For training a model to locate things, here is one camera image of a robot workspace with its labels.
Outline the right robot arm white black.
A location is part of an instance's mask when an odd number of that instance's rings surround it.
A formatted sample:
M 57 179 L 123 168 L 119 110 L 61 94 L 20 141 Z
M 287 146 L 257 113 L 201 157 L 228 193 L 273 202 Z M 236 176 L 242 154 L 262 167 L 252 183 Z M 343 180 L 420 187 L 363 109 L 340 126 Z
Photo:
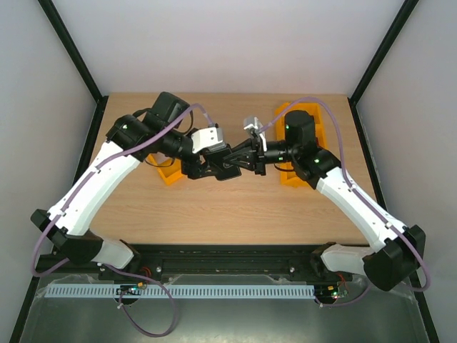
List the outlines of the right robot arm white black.
M 266 128 L 256 117 L 245 119 L 243 128 L 250 137 L 225 162 L 260 175 L 268 164 L 291 163 L 299 179 L 330 199 L 368 242 L 367 247 L 322 246 L 311 262 L 313 275 L 325 280 L 335 272 L 359 274 L 377 288 L 391 291 L 420 267 L 425 232 L 390 215 L 357 185 L 341 159 L 319 144 L 310 114 L 294 110 L 284 119 L 285 138 L 280 141 L 267 141 Z

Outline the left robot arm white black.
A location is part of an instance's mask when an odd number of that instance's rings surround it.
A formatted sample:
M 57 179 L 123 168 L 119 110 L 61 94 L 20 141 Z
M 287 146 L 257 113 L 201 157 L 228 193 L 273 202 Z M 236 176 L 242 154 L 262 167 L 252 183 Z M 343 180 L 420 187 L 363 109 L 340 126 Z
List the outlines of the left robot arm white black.
M 90 229 L 115 188 L 156 153 L 180 160 L 182 172 L 190 179 L 237 177 L 237 168 L 224 167 L 223 157 L 229 152 L 222 129 L 202 105 L 189 104 L 169 92 L 161 92 L 153 106 L 119 117 L 72 188 L 50 209 L 32 214 L 32 222 L 41 230 L 32 255 L 32 274 L 47 276 L 69 262 L 125 269 L 137 256 L 133 248 Z

